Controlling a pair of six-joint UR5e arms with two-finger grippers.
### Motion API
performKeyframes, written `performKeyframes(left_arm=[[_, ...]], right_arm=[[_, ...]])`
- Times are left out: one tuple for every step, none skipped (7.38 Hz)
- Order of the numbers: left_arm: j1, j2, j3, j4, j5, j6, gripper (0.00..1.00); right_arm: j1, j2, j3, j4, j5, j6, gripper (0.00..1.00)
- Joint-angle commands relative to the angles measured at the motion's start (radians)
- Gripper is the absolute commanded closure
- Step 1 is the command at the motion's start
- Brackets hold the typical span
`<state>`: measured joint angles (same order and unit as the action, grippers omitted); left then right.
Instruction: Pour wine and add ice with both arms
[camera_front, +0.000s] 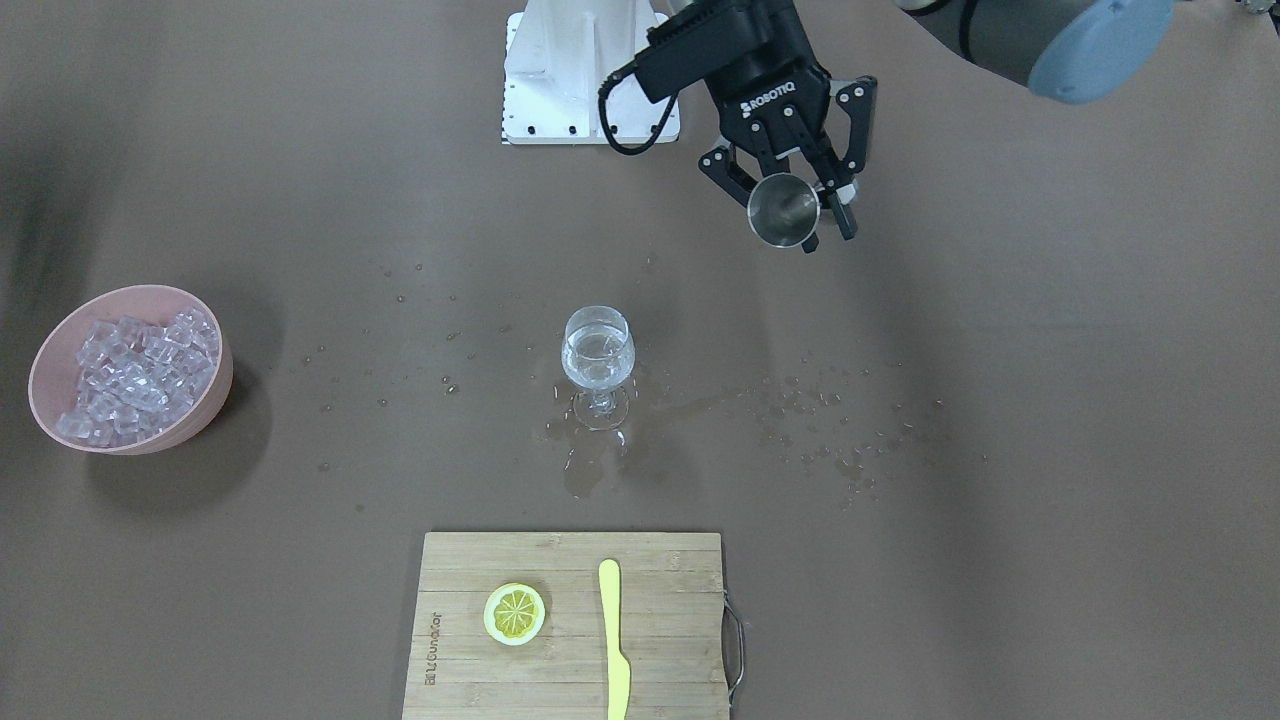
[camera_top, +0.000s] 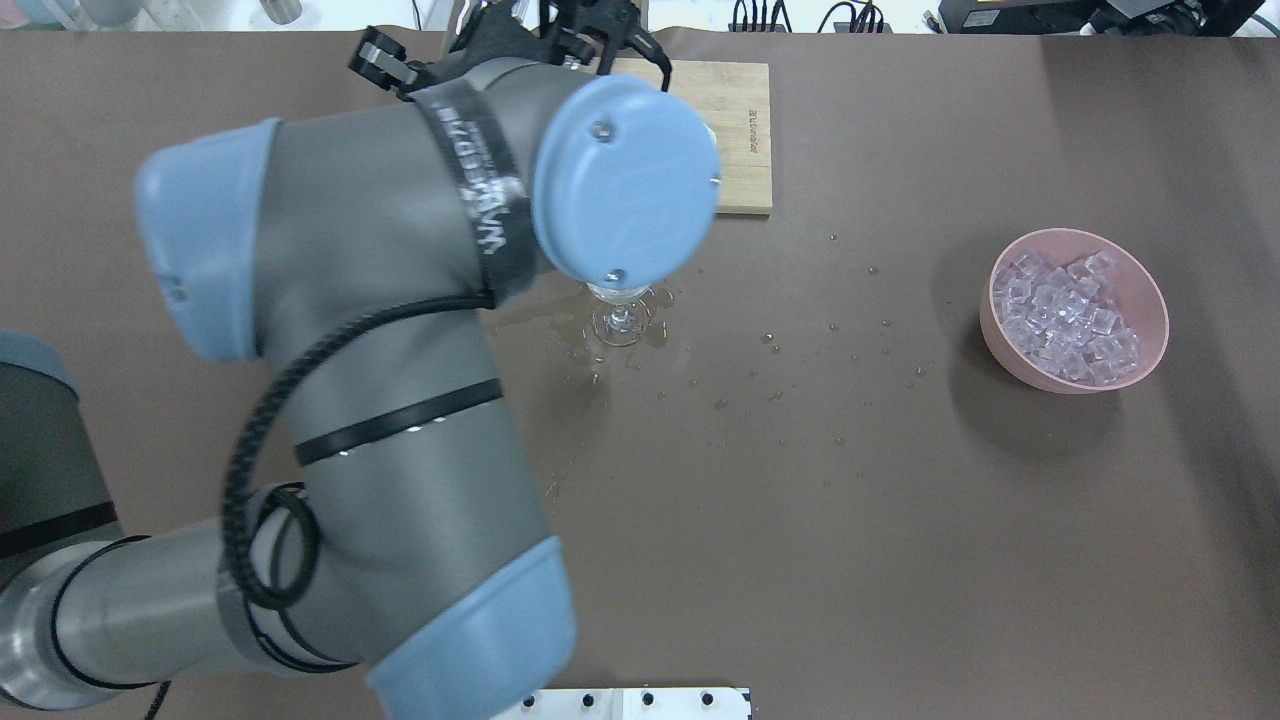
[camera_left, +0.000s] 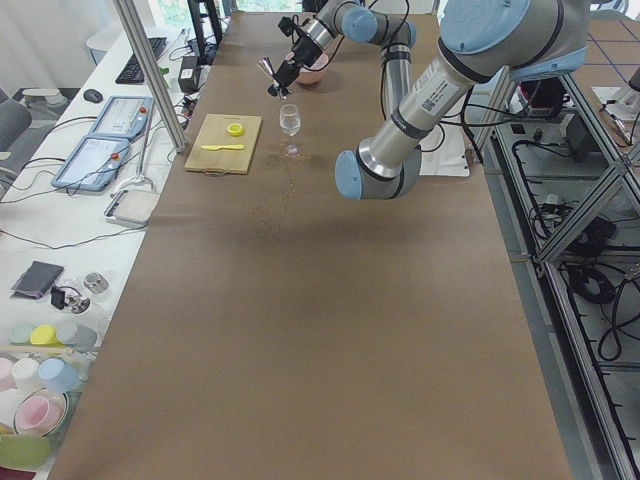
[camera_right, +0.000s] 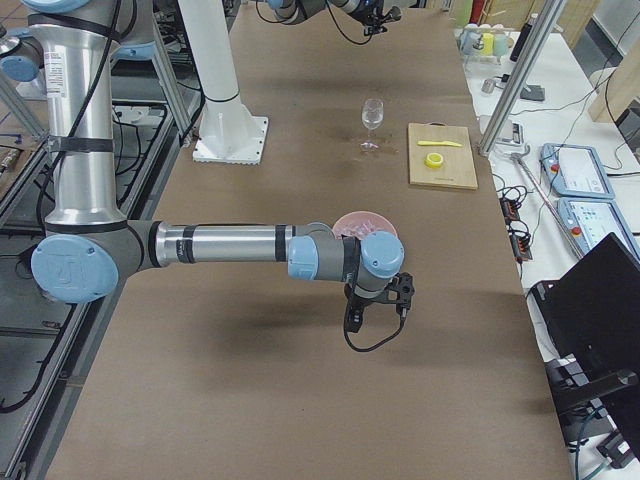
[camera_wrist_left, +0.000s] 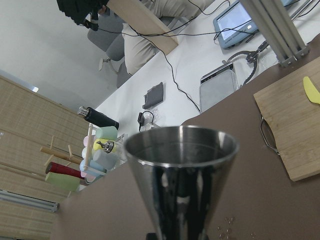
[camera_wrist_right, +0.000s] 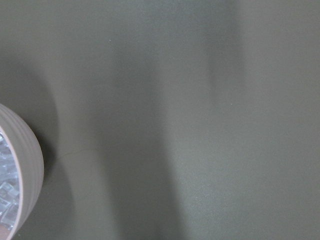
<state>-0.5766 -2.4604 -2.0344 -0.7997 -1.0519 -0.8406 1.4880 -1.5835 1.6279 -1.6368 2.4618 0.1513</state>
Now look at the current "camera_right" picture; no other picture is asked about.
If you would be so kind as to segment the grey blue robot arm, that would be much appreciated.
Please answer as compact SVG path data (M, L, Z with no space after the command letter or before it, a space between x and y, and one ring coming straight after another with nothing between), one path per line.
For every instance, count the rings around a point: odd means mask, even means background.
M46 80L52 161L45 186L55 195L45 236L31 257L38 285L66 303L110 294L133 274L171 263L283 262L290 276L345 286L345 334L367 306L411 307L412 278L392 232L336 237L309 225L186 225L133 221L116 200L110 62L148 60L161 38L148 1L31 1L28 30L35 67Z
M268 0L267 5L276 21L285 25L300 24L329 6L335 7L360 23L366 37L386 32L387 23L397 22L402 17L398 6L391 6L384 12L382 0Z

